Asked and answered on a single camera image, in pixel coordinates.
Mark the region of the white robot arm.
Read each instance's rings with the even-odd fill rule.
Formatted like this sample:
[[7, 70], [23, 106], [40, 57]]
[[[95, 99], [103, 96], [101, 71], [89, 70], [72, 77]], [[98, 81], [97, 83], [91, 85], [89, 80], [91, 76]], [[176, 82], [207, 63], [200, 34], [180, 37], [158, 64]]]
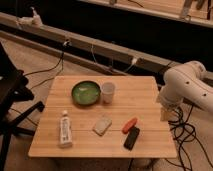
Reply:
[[205, 74], [206, 68], [199, 61], [171, 67], [164, 73], [165, 85], [156, 99], [156, 102], [162, 105], [162, 121], [171, 118], [172, 111], [180, 106], [184, 98], [213, 114], [213, 87], [203, 82]]

